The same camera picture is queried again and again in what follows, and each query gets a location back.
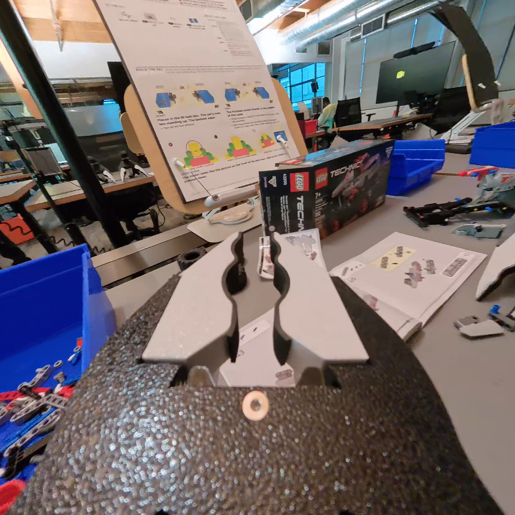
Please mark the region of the sticker sheet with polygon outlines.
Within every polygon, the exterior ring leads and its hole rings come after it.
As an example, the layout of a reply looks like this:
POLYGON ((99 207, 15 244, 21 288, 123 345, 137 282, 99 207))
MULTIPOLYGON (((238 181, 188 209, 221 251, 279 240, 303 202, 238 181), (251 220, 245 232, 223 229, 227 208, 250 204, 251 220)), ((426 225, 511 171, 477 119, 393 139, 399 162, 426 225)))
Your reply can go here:
MULTIPOLYGON (((318 264, 322 269, 327 270, 321 252, 321 239, 318 228, 285 234, 284 237, 311 261, 318 264)), ((272 280, 274 278, 274 264, 271 259, 269 236, 259 238, 259 259, 256 270, 263 279, 272 280)))

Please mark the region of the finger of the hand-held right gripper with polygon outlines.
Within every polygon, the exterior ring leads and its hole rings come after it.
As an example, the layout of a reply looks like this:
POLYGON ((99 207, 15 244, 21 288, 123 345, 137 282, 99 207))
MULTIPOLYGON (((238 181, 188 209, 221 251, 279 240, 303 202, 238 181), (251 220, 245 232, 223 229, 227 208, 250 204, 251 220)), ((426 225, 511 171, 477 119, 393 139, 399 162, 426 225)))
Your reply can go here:
POLYGON ((475 299, 483 300, 494 292, 509 275, 514 274, 514 233, 502 236, 481 276, 475 299))

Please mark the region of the black toy tyre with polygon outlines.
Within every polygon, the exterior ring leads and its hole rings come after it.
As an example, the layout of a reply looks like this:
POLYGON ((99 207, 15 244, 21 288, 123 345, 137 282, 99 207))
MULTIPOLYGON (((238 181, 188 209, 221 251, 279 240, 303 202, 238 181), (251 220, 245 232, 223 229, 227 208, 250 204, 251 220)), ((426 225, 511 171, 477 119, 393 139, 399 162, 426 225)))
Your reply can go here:
POLYGON ((187 268, 194 265, 197 261, 199 261, 203 256, 207 254, 207 250, 204 247, 193 248, 189 251, 186 251, 180 254, 177 257, 177 264, 180 271, 184 271, 187 268))

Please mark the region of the large black wall screen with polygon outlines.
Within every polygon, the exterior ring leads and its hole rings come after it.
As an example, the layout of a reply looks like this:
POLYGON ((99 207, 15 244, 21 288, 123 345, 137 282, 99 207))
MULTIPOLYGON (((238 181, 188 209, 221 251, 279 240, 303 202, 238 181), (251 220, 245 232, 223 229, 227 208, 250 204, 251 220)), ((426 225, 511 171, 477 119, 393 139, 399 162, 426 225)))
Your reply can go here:
POLYGON ((380 63, 376 104, 399 101, 406 93, 440 93, 447 79, 455 42, 429 42, 401 51, 380 63))

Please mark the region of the partly built toy model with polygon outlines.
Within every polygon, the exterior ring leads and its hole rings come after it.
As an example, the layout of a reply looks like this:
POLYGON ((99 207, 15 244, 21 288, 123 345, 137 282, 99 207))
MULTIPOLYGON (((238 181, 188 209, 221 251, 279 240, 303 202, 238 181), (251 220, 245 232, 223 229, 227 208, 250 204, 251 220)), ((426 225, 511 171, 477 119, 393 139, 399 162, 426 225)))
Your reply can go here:
POLYGON ((408 218, 421 228, 447 225, 458 215, 497 212, 500 215, 514 213, 514 171, 495 166, 481 166, 460 171, 459 177, 477 179, 478 192, 474 198, 464 197, 446 203, 428 203, 421 207, 403 207, 408 218))

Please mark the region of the blue storage bin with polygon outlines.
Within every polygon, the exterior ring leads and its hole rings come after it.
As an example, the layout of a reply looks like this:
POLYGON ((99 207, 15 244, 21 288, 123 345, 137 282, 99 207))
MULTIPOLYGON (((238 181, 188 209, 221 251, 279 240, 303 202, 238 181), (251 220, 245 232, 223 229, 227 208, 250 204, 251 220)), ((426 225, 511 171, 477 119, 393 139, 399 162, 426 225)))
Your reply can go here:
POLYGON ((387 195, 403 196, 428 183, 443 167, 443 139, 397 140, 393 148, 387 195))
POLYGON ((477 128, 469 164, 514 169, 514 120, 477 128))

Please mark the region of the pile of small building parts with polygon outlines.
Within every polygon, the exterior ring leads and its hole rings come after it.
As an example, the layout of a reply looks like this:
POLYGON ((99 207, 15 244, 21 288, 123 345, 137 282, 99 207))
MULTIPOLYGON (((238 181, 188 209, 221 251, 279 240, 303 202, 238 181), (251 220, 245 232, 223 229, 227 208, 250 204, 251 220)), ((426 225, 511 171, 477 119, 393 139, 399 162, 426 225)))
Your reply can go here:
POLYGON ((1 392, 1 514, 6 514, 42 461, 81 377, 83 338, 66 361, 44 365, 16 390, 1 392))

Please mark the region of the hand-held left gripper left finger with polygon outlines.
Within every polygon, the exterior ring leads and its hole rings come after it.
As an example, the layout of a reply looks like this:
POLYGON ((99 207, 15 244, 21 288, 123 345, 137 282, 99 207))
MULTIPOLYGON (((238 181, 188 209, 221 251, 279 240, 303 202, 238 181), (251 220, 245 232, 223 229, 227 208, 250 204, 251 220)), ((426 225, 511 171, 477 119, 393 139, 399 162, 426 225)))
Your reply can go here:
POLYGON ((142 360, 191 368, 236 362, 234 295, 244 289, 243 235, 233 233, 183 271, 142 360))

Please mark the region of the orange crate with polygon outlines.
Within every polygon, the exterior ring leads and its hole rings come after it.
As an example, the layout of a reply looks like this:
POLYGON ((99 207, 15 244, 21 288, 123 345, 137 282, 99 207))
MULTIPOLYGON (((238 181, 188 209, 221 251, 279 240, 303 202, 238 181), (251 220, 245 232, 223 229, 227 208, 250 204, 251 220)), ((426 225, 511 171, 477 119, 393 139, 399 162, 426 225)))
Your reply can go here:
POLYGON ((19 244, 34 240, 35 235, 21 215, 11 219, 1 218, 1 256, 19 264, 30 261, 19 244))

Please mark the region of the grey toy panel piece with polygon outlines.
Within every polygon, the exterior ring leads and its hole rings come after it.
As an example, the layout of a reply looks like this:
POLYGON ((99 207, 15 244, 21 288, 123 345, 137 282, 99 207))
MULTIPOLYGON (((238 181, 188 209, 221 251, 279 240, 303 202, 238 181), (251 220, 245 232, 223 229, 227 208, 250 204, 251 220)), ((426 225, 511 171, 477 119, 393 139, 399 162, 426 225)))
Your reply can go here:
POLYGON ((453 228, 451 233, 478 239, 496 240, 500 238, 505 228, 506 224, 467 223, 453 228))

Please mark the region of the grey desk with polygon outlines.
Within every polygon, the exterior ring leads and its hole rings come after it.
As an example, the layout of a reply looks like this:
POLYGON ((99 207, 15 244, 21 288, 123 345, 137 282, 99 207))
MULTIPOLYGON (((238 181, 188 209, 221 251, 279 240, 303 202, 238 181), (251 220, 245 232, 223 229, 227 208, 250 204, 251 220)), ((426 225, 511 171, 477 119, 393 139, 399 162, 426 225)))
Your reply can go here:
MULTIPOLYGON (((385 204, 322 241, 328 269, 361 254, 394 232, 490 256, 496 241, 458 237, 447 227, 424 230, 408 220, 403 206, 440 203, 472 196, 476 182, 454 174, 469 168, 469 157, 448 153, 439 174, 406 198, 387 198, 385 204)), ((173 229, 93 258, 107 289, 120 327, 178 269, 169 264, 176 254, 200 245, 196 236, 173 229)), ((455 320, 484 317, 493 304, 514 306, 514 276, 485 302, 475 300, 485 264, 471 275, 423 331, 410 339, 413 351, 447 407, 461 444, 485 486, 505 514, 514 514, 514 333, 483 340, 463 338, 455 320)))

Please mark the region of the blue bin with printed tag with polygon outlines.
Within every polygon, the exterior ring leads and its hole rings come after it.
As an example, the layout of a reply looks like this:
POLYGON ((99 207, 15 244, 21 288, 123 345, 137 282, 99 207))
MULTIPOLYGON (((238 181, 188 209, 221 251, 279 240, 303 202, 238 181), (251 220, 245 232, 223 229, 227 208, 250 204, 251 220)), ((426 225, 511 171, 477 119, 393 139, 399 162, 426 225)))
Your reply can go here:
POLYGON ((66 361, 79 337, 82 376, 115 328, 85 245, 2 270, 1 392, 16 390, 37 368, 66 361))

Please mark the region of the wooden office table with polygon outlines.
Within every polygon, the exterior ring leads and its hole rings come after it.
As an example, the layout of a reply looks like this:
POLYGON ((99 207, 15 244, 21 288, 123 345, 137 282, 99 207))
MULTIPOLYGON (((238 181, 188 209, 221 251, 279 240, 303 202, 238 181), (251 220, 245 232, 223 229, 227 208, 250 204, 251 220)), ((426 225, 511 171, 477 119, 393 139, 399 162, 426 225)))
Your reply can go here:
MULTIPOLYGON (((103 184, 101 187, 106 194, 117 192, 120 190, 129 190, 144 184, 156 184, 157 180, 154 176, 142 177, 138 176, 127 179, 124 182, 103 184)), ((14 183, 1 184, 1 206, 10 205, 14 201, 22 201, 30 196, 30 191, 37 186, 33 180, 24 180, 14 183)), ((57 185, 50 185, 47 188, 49 195, 52 197, 56 205, 74 203, 79 200, 85 200, 86 195, 78 184, 78 181, 69 181, 57 185)), ((39 192, 34 199, 26 203, 26 210, 35 212, 42 209, 49 209, 50 203, 44 195, 39 192)))
POLYGON ((333 129, 339 137, 347 141, 355 141, 363 139, 368 134, 373 138, 383 138, 389 136, 390 139, 402 139, 403 130, 408 126, 414 126, 417 123, 426 121, 432 117, 432 114, 411 114, 406 116, 397 116, 389 119, 375 119, 358 124, 342 126, 333 129))

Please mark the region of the silver ventilation duct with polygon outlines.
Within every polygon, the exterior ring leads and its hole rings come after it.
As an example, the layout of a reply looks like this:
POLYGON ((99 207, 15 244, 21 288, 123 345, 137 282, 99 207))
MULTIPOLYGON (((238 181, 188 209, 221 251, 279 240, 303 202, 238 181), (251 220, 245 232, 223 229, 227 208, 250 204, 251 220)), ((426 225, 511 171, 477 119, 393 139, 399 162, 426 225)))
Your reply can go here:
POLYGON ((354 28, 380 19, 384 25, 405 21, 442 1, 328 1, 285 28, 273 32, 276 45, 294 45, 301 52, 354 28))

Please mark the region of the printed instruction board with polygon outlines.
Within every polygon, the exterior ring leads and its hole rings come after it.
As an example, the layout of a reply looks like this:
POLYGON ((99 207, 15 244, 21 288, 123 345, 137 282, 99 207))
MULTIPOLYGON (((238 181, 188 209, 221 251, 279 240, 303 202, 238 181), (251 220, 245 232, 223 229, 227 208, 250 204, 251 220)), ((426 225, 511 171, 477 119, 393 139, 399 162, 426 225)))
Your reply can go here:
POLYGON ((235 1, 94 1, 185 203, 298 154, 235 1))

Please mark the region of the open instruction booklet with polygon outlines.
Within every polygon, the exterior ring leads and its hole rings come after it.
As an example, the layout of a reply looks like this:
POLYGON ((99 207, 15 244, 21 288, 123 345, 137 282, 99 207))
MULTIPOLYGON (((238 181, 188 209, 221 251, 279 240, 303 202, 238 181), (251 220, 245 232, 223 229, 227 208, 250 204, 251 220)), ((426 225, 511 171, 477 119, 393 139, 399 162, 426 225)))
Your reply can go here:
MULTIPOLYGON (((486 254, 393 233, 330 271, 401 337, 408 340, 486 259, 486 254)), ((274 356, 274 310, 241 329, 236 363, 226 361, 217 383, 228 387, 290 387, 293 370, 274 356)))

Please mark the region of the black toy set box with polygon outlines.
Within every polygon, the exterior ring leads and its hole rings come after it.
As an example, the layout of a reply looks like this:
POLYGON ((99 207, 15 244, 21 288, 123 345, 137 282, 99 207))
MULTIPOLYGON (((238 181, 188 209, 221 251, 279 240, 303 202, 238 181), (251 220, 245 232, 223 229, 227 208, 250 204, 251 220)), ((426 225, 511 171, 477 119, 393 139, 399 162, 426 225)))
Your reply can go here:
POLYGON ((318 229, 321 240, 386 199, 392 139, 352 141, 259 173, 263 235, 318 229))

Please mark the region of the wooden board stand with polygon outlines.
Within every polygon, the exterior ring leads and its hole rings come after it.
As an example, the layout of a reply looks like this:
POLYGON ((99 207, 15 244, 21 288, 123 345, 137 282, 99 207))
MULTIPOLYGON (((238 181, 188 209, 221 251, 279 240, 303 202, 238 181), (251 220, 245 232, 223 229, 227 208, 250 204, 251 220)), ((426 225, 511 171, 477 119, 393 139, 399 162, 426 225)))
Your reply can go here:
MULTIPOLYGON (((287 96, 287 92, 279 81, 274 78, 272 81, 278 96, 279 104, 285 116, 288 129, 292 136, 293 142, 288 143, 291 156, 295 158, 306 155, 306 143, 298 125, 292 104, 287 96)), ((197 200, 189 204, 182 202, 164 154, 158 145, 146 113, 133 86, 127 87, 124 99, 128 123, 131 125, 132 132, 134 133, 133 139, 138 140, 138 146, 140 146, 143 154, 149 161, 151 171, 154 174, 154 178, 156 179, 165 200, 175 210, 186 214, 202 214, 203 212, 208 211, 209 208, 204 205, 203 200, 197 200)), ((243 222, 239 221, 235 225, 209 223, 205 219, 201 218, 189 223, 186 228, 188 231, 194 233, 204 241, 218 243, 236 231, 246 232, 261 224, 262 215, 260 203, 257 203, 253 209, 249 209, 247 206, 240 204, 236 207, 220 212, 220 215, 229 216, 232 214, 239 214, 241 212, 246 212, 249 217, 247 220, 243 222)))

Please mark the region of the black office chair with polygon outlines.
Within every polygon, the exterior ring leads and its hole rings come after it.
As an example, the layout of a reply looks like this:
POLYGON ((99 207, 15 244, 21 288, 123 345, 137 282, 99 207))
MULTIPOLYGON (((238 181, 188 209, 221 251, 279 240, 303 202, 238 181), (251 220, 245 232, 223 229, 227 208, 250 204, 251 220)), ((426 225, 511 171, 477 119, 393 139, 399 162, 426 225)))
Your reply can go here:
POLYGON ((340 128, 361 123, 362 110, 360 104, 360 97, 339 100, 334 115, 334 126, 340 128))

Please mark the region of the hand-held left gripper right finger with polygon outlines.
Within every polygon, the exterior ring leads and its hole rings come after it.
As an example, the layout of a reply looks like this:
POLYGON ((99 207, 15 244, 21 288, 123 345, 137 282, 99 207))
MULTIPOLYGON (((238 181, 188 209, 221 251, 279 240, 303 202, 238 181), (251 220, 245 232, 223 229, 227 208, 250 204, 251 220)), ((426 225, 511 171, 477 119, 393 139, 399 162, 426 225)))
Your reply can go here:
POLYGON ((273 348, 280 365, 325 368, 365 363, 369 354, 329 273, 273 233, 273 348))

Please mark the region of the black metal post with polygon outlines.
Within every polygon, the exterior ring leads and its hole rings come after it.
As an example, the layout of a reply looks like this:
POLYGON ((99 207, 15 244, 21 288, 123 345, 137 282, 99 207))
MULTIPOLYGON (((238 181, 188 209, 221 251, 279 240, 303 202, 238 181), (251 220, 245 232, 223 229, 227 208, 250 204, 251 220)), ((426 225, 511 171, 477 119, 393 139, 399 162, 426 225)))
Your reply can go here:
POLYGON ((1 1, 1 39, 108 239, 123 247, 126 233, 9 1, 1 1))

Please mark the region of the black and blue toy part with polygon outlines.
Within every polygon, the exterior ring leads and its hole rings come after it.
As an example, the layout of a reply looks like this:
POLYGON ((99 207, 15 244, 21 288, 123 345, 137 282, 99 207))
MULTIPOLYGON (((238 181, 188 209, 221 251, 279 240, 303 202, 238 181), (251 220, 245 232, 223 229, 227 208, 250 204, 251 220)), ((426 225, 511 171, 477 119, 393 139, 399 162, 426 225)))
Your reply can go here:
POLYGON ((488 312, 488 318, 509 332, 514 332, 514 306, 506 313, 501 313, 500 305, 493 305, 488 312))

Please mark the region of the light grey toy panel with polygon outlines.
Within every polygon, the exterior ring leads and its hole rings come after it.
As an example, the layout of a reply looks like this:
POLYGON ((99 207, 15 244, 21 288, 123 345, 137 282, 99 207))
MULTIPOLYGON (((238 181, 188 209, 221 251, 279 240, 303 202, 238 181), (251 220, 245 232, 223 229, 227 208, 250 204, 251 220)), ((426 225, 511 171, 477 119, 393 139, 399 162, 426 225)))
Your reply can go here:
POLYGON ((493 320, 485 320, 479 323, 463 325, 459 332, 470 339, 479 339, 504 335, 505 331, 493 320))

